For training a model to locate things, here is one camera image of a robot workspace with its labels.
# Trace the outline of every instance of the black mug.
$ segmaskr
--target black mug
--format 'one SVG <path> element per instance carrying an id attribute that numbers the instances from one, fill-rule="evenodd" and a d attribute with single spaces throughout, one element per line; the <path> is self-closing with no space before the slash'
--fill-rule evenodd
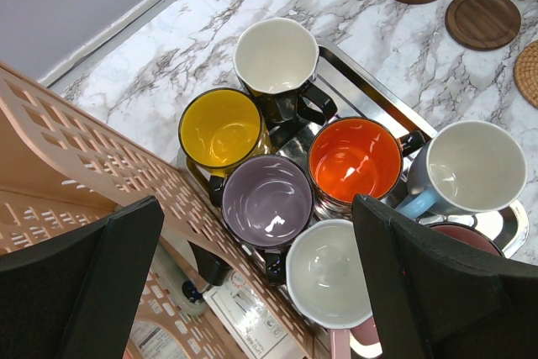
<path id="1" fill-rule="evenodd" d="M 337 107 L 313 83 L 318 59 L 319 47 L 312 33 L 289 18 L 271 18 L 250 26 L 240 36 L 234 68 L 267 123 L 301 117 L 324 125 L 335 116 Z"/>

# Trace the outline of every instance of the cup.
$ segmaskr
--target cup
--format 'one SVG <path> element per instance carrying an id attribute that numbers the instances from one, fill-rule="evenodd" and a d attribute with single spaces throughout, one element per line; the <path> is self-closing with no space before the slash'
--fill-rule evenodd
<path id="1" fill-rule="evenodd" d="M 521 193 L 525 156 L 504 129 L 484 121 L 450 124 L 424 147 L 409 169 L 409 196 L 396 208 L 415 219 L 432 214 L 500 210 Z"/>
<path id="2" fill-rule="evenodd" d="M 217 88 L 195 98 L 183 112 L 179 143 L 188 159 L 211 175 L 209 199 L 220 206 L 224 178 L 250 156 L 272 151 L 259 109 L 248 94 Z"/>
<path id="3" fill-rule="evenodd" d="M 428 227 L 443 235 L 448 235 L 453 239 L 459 240 L 462 243 L 478 248 L 479 250 L 489 252 L 495 256 L 504 256 L 504 253 L 495 245 L 495 243 L 472 227 L 452 222 L 431 224 Z"/>
<path id="4" fill-rule="evenodd" d="M 286 157 L 252 157 L 224 185 L 224 222 L 238 239 L 261 251 L 271 285 L 284 284 L 287 246 L 309 225 L 313 211 L 309 180 Z"/>
<path id="5" fill-rule="evenodd" d="M 349 214 L 358 193 L 383 198 L 398 182 L 404 157 L 424 143 L 418 130 L 396 139 L 382 125 L 365 118 L 343 118 L 325 126 L 308 155 L 309 175 L 320 204 Z"/>
<path id="6" fill-rule="evenodd" d="M 271 18 L 253 24 L 239 37 L 233 60 L 238 78 L 255 97 L 267 122 L 281 124 L 299 116 L 323 125 L 337 108 L 313 84 L 318 58 L 312 33 L 288 18 Z"/>
<path id="7" fill-rule="evenodd" d="M 322 220 L 304 231 L 287 254 L 286 269 L 295 306 L 330 331 L 331 357 L 351 359 L 350 329 L 362 324 L 372 328 L 353 223 Z"/>

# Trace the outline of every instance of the marble countertop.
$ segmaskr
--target marble countertop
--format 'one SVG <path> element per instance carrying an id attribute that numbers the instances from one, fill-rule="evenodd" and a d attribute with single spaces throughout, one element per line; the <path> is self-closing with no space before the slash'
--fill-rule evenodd
<path id="1" fill-rule="evenodd" d="M 297 20 L 336 43 L 437 129 L 462 119 L 500 125 L 528 161 L 520 197 L 530 236 L 514 256 L 538 257 L 538 111 L 518 92 L 517 55 L 538 40 L 538 0 L 512 0 L 517 38 L 489 52 L 467 50 L 446 32 L 451 0 L 177 0 L 61 94 L 133 141 L 172 161 L 183 109 L 212 87 L 239 87 L 231 56 L 241 32 L 273 16 Z"/>

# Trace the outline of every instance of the silver tray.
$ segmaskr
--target silver tray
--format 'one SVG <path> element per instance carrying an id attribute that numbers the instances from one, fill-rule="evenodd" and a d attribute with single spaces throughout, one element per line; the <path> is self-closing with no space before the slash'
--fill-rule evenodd
<path id="1" fill-rule="evenodd" d="M 403 136 L 416 129 L 422 131 L 426 140 L 436 135 L 437 131 L 432 126 L 354 62 L 344 51 L 326 40 L 318 39 L 318 44 L 319 64 L 315 84 L 329 94 L 338 106 L 338 114 L 334 119 L 350 116 L 374 119 L 389 129 L 395 137 Z M 298 132 L 283 144 L 278 154 L 291 158 L 307 171 L 307 152 L 320 129 L 321 127 L 317 124 L 299 125 Z M 407 195 L 406 176 L 416 154 L 404 159 L 403 173 L 397 186 L 383 199 L 383 202 L 389 206 L 395 207 Z M 207 190 L 207 178 L 203 177 L 191 162 L 185 161 L 181 152 L 177 158 L 177 165 L 186 167 L 194 183 Z M 337 216 L 316 204 L 312 224 Z M 529 234 L 529 219 L 519 201 L 513 202 L 508 208 L 498 212 L 449 217 L 427 214 L 419 219 L 421 224 L 442 221 L 457 222 L 479 230 L 493 240 L 508 258 L 523 245 Z M 265 263 L 257 251 L 246 245 L 243 245 L 243 249 L 260 269 L 265 268 Z M 278 288 L 288 298 L 286 286 Z M 326 332 L 317 325 L 311 325 L 319 340 L 329 347 Z M 351 337 L 351 347 L 355 351 L 354 357 L 375 357 L 381 353 L 379 344 L 362 346 L 353 337 Z"/>

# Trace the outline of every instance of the woven coaster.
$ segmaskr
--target woven coaster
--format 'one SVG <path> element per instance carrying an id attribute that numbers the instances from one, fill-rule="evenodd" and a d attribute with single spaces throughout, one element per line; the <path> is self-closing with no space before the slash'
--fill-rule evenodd
<path id="1" fill-rule="evenodd" d="M 514 68 L 515 84 L 523 97 L 538 108 L 538 41 L 527 46 L 518 56 Z"/>

